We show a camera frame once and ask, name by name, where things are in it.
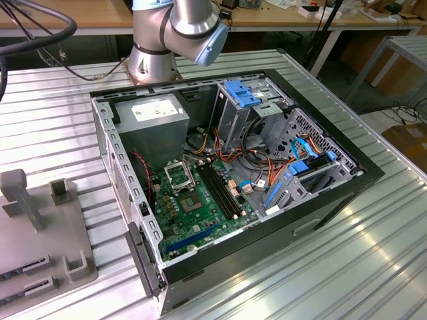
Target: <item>power supply label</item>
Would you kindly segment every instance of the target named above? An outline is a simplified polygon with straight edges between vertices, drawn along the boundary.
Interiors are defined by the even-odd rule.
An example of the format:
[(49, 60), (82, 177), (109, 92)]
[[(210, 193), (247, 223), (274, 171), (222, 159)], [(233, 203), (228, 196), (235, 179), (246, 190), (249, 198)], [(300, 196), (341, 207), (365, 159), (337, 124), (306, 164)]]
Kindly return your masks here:
[(161, 100), (144, 103), (142, 105), (134, 105), (132, 107), (132, 112), (138, 122), (178, 114), (177, 109), (170, 100)]

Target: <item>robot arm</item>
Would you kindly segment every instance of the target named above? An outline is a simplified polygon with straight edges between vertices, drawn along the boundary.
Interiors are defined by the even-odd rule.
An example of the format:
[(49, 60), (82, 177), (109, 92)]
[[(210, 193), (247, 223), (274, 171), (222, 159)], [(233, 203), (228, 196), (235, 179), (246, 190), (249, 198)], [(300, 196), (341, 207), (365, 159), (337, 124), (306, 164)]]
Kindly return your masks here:
[(177, 53), (198, 65), (212, 64), (227, 39), (211, 0), (134, 0), (129, 72), (138, 82), (177, 76)]

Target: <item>table leg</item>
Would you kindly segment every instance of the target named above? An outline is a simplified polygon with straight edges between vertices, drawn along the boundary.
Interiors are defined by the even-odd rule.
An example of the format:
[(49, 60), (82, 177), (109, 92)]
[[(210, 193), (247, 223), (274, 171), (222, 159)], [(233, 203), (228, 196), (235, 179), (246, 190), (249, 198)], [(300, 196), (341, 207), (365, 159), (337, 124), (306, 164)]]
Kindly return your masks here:
[[(419, 32), (419, 28), (415, 28), (411, 30), (408, 35), (416, 35)], [(393, 67), (393, 64), (398, 60), (399, 54), (393, 53), (392, 57), (387, 61), (387, 63), (383, 66), (381, 71), (377, 74), (373, 82), (371, 83), (371, 86), (376, 87), (384, 78), (384, 76), (387, 74), (387, 72)]]
[(330, 33), (328, 40), (326, 41), (325, 45), (322, 48), (322, 51), (320, 51), (320, 54), (314, 63), (312, 70), (310, 73), (317, 77), (320, 70), (323, 67), (323, 64), (325, 63), (326, 59), (328, 58), (328, 55), (331, 53), (332, 48), (334, 47), (336, 41), (338, 40), (338, 37), (340, 36), (342, 30), (334, 30)]
[(386, 42), (387, 38), (384, 38), (381, 41), (381, 44), (378, 46), (378, 48), (375, 50), (374, 54), (369, 58), (367, 64), (365, 64), (363, 70), (359, 73), (359, 75), (356, 77), (356, 79), (353, 81), (352, 86), (350, 87), (350, 90), (348, 91), (346, 97), (344, 98), (344, 102), (348, 104), (352, 97), (355, 95), (357, 90), (359, 89), (360, 85), (363, 83), (363, 80), (368, 76), (371, 69), (375, 66), (376, 62), (379, 60), (379, 58), (382, 56), (383, 52), (386, 50)]
[(412, 96), (412, 99), (409, 102), (408, 106), (411, 108), (414, 108), (417, 102), (419, 102), (423, 98), (423, 96), (425, 96), (426, 92), (427, 92), (427, 81), (421, 84), (419, 90), (417, 90), (417, 92), (415, 92), (415, 94)]

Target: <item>red cable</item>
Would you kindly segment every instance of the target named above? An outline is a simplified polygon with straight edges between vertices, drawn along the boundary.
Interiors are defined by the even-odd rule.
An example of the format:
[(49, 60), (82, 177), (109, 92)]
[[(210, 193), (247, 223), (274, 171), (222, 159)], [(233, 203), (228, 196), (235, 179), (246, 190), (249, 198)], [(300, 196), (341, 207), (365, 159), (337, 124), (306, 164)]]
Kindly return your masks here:
[(131, 153), (133, 155), (135, 155), (142, 162), (142, 164), (145, 167), (145, 173), (147, 174), (147, 182), (148, 182), (148, 197), (149, 197), (149, 201), (151, 201), (151, 179), (149, 177), (149, 171), (148, 171), (147, 164), (145, 163), (144, 159), (142, 159), (142, 157), (140, 155), (138, 155), (135, 151), (131, 151)]

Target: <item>ribbed metal surface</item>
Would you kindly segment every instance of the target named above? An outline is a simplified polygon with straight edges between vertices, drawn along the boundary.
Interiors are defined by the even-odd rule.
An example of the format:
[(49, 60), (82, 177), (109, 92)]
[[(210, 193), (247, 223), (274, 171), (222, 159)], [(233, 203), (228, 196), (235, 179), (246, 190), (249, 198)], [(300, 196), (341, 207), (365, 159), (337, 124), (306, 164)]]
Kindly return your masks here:
[[(221, 55), (208, 68), (177, 62), (185, 78), (277, 69), (386, 172), (323, 229), (219, 284), (166, 319), (425, 319), (426, 177), (368, 132), (347, 107), (277, 51)], [(76, 69), (85, 75), (112, 64)], [(125, 225), (95, 138), (88, 92), (129, 85), (124, 72), (86, 83), (61, 69), (13, 72), (0, 105), (0, 171), (29, 186), (68, 177), (78, 187), (99, 277), (19, 319), (156, 319), (124, 237)]]
[(427, 35), (391, 37), (387, 45), (427, 72)]

